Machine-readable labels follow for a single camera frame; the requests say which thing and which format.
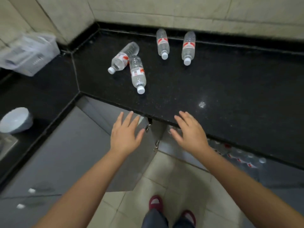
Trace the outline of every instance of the white bowl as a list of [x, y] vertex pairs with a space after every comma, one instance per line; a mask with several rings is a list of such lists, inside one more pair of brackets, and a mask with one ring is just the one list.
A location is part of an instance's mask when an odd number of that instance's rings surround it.
[[33, 125], [32, 114], [25, 107], [19, 107], [8, 112], [0, 121], [0, 132], [19, 133]]

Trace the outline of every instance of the foot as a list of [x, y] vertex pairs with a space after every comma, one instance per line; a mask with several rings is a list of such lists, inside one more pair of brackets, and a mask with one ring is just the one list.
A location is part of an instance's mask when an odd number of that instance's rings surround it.
[[191, 211], [185, 210], [183, 213], [181, 213], [181, 217], [188, 219], [194, 226], [196, 225], [195, 216]]
[[163, 200], [159, 195], [154, 195], [149, 201], [149, 210], [153, 208], [157, 209], [161, 213], [163, 212], [164, 209]]

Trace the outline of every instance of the right hand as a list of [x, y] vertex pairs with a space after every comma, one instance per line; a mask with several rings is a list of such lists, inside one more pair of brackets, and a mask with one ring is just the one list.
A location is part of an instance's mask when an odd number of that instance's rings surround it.
[[199, 122], [188, 112], [180, 111], [179, 114], [181, 117], [175, 115], [174, 118], [183, 132], [183, 137], [176, 130], [170, 129], [177, 143], [193, 156], [208, 150], [210, 146]]

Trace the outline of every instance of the bottle label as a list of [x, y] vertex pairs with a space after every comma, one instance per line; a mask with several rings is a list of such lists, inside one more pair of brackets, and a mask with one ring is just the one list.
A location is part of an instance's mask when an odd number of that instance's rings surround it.
[[164, 43], [168, 43], [168, 38], [159, 38], [158, 41], [157, 41], [157, 44], [160, 45], [160, 44], [164, 44]]
[[140, 74], [145, 75], [145, 71], [143, 70], [143, 68], [140, 68], [140, 69], [136, 69], [136, 70], [132, 70], [132, 71], [131, 71], [131, 76], [132, 76], [132, 77], [137, 76], [137, 75], [140, 75]]
[[119, 52], [115, 57], [121, 60], [124, 63], [125, 67], [127, 66], [129, 62], [129, 57], [127, 56], [127, 54]]
[[195, 49], [195, 42], [185, 42], [183, 45], [183, 49], [192, 48]]

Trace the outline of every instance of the stainless steel sink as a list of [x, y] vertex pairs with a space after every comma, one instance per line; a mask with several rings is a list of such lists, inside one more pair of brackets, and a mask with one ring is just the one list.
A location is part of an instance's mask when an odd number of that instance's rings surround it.
[[18, 139], [10, 134], [0, 133], [0, 161], [12, 150]]

